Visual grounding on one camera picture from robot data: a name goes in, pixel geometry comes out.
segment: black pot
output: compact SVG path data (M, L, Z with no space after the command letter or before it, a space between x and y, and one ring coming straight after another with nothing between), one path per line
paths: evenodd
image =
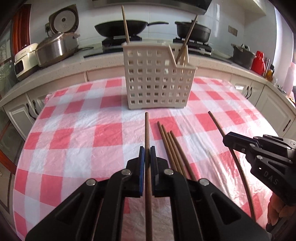
M140 21L140 20L126 21L129 36L137 35L141 33L147 26L156 25L156 24L168 24L168 22L147 23L145 21ZM114 36L124 36L126 34L124 31L123 20L100 23L95 26L95 29L100 35L107 38L112 38Z
M255 54L244 44L241 46L231 44L233 47L232 61L246 69L251 69Z
M178 36L183 39L186 38L187 33L190 29L191 23L175 22L175 24L177 25ZM206 43L209 41L210 34L211 34L211 29L196 23L194 25L194 28L191 32L189 39L197 42L201 42L201 43Z

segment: red kettle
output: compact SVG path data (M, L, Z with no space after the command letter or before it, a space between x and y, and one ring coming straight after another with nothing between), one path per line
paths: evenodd
M257 51L256 56L253 60L251 70L259 75L263 75L265 72L264 53Z

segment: checkered tablecloth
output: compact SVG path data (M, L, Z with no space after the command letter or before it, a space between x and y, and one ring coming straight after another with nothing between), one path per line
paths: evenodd
M144 113L149 112L150 145L167 159L157 127L173 130L197 179L205 177L246 213L247 197L238 170L208 115L226 133L249 137L276 135L265 118L230 83L195 78L184 109L129 110L125 78L79 84L55 92L35 121L22 151L13 192L17 234L27 232L88 178L104 180L123 169L144 146ZM257 222L267 222L271 191L250 174L250 164L237 153L246 174ZM154 240L173 240L168 198L153 198ZM144 197L125 202L122 240L145 240Z

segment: plastic tablecloth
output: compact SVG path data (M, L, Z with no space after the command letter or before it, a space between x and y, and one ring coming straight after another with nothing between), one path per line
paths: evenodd
M212 122L225 133L248 137L276 132L230 83L194 79L183 109L129 110L125 78L74 85L51 95L35 121L18 163L13 191L17 234L26 234L89 178L109 178L144 146L144 113L149 112L150 145L167 159L157 127L173 130L197 177L207 178L250 214L241 178ZM257 222L265 226L271 191L250 173L245 155L238 158L247 177ZM153 198L154 240L173 240L169 198ZM144 197L126 198L122 240L145 240Z

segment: range hood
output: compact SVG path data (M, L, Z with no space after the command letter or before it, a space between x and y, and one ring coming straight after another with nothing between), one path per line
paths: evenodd
M212 0L92 0L94 7L105 7L121 4L148 4L172 7L198 15L204 15Z

